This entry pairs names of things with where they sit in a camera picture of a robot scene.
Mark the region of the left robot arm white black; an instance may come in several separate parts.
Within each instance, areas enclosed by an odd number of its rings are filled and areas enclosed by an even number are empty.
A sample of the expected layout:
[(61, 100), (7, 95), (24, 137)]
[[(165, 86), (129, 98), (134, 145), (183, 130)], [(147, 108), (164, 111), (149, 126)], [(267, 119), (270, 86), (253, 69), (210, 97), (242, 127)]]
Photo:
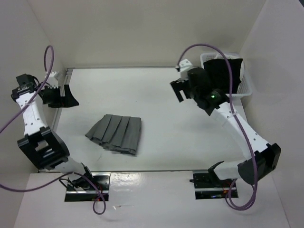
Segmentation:
[(58, 171), (67, 174), (69, 184), (76, 190), (88, 190), (94, 186), (94, 177), (81, 162), (75, 161), (63, 140), (47, 125), (43, 105), (50, 108), (78, 106), (69, 85), (64, 85), (64, 95), (58, 84), (59, 73), (53, 71), (43, 88), (37, 78), (22, 74), (16, 78), (18, 87), (11, 98), (25, 111), (24, 136), (17, 141), (18, 147), (38, 170)]

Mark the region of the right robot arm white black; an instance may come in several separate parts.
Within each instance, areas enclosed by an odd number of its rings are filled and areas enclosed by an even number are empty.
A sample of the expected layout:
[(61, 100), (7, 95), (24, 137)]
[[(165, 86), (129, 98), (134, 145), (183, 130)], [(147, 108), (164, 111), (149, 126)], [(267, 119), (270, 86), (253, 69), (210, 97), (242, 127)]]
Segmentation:
[(272, 172), (278, 163), (281, 148), (263, 139), (234, 109), (229, 97), (215, 88), (209, 75), (201, 67), (184, 66), (180, 78), (171, 86), (179, 102), (193, 99), (208, 116), (218, 121), (241, 148), (244, 158), (239, 161), (220, 161), (208, 169), (208, 181), (214, 187), (227, 179), (242, 179), (253, 185)]

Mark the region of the grey pleated skirt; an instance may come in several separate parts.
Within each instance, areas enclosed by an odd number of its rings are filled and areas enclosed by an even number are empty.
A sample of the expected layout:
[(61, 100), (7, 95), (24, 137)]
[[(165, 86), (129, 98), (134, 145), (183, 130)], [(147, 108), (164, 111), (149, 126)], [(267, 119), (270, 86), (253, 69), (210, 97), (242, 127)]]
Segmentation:
[(141, 128), (140, 117), (106, 114), (85, 136), (105, 150), (136, 156)]

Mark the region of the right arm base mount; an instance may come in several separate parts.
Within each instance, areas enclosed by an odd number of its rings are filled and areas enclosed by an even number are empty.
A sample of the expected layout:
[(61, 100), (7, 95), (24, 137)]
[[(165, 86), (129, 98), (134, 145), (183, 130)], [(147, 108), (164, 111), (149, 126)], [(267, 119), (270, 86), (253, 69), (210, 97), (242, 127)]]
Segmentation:
[(196, 200), (224, 199), (232, 184), (231, 179), (213, 183), (207, 170), (193, 171), (190, 182), (194, 185)]

